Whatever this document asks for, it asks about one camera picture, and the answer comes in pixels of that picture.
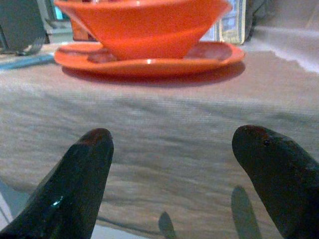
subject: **tablecloth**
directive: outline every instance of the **tablecloth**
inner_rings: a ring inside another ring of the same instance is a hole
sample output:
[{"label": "tablecloth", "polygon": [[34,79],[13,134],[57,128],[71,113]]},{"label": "tablecloth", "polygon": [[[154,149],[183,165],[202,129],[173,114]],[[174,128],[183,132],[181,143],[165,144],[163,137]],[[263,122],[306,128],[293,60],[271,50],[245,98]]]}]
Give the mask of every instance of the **tablecloth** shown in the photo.
[{"label": "tablecloth", "polygon": [[319,158],[319,74],[271,51],[247,49],[234,65],[156,79],[96,77],[51,63],[1,72],[0,89],[5,183],[30,193],[78,137],[106,127],[115,152],[98,223],[150,238],[162,237],[163,211],[179,238],[238,238],[237,186],[263,238],[281,238],[233,156],[241,125],[286,134]]}]

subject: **orange bowl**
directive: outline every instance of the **orange bowl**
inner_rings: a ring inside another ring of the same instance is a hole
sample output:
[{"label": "orange bowl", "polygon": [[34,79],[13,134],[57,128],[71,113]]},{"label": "orange bowl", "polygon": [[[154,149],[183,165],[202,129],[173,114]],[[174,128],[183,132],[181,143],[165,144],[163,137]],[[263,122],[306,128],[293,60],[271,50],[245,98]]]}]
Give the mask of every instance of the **orange bowl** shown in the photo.
[{"label": "orange bowl", "polygon": [[182,58],[231,10],[226,0],[54,2],[120,60]]}]

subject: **orange saucer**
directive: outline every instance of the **orange saucer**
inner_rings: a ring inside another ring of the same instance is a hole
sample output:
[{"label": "orange saucer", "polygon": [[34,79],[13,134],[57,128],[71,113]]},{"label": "orange saucer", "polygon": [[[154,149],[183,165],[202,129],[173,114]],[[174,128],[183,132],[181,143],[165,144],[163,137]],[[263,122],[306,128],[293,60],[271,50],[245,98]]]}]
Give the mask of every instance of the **orange saucer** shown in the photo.
[{"label": "orange saucer", "polygon": [[101,43],[71,43],[57,49],[54,59],[64,67],[116,76],[170,76],[213,70],[244,58],[228,43],[199,42],[182,59],[117,60]]}]

